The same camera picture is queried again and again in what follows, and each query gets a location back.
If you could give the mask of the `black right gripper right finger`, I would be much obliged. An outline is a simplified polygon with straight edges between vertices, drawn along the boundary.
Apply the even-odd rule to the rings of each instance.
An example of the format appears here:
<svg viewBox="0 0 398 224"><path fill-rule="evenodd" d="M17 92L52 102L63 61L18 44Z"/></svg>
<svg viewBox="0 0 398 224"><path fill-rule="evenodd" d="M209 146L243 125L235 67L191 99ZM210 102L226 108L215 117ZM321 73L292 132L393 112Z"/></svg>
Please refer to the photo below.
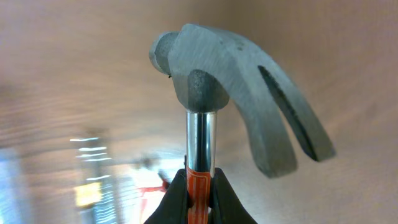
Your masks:
<svg viewBox="0 0 398 224"><path fill-rule="evenodd" d="M209 224L257 224L238 199L220 168L215 169L210 193Z"/></svg>

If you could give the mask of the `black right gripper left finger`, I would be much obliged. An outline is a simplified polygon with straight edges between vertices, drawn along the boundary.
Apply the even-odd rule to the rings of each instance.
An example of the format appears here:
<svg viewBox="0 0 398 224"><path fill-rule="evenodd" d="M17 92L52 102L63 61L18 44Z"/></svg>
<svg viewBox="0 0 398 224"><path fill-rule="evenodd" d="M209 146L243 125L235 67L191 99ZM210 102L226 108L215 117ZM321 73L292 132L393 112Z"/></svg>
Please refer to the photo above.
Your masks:
<svg viewBox="0 0 398 224"><path fill-rule="evenodd" d="M145 224L187 224L188 192L185 169L179 169L170 182L163 171L158 172L166 186L165 195Z"/></svg>

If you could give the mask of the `red handled pliers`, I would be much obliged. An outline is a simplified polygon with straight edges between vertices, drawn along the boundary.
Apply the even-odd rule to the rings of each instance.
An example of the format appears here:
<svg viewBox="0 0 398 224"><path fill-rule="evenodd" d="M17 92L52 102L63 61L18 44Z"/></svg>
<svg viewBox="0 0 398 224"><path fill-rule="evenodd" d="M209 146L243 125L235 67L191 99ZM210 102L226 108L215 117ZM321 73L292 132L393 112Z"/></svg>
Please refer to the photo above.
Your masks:
<svg viewBox="0 0 398 224"><path fill-rule="evenodd" d="M160 205L170 181L163 170L139 171L137 189L140 191L139 221L145 223Z"/></svg>

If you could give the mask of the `small hammer black handle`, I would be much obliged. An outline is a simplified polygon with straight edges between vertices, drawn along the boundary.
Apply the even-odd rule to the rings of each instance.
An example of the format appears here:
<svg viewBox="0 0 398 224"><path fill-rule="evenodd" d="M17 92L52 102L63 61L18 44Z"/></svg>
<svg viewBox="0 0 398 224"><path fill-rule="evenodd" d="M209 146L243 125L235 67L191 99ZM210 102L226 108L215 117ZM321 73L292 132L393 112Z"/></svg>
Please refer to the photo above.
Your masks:
<svg viewBox="0 0 398 224"><path fill-rule="evenodd" d="M215 175L216 119L229 101L248 132L256 167L268 178L297 170L286 127L304 153L323 162L333 143L295 83L258 45L233 32L185 24L152 43L149 59L170 77L186 111L187 223L208 223Z"/></svg>

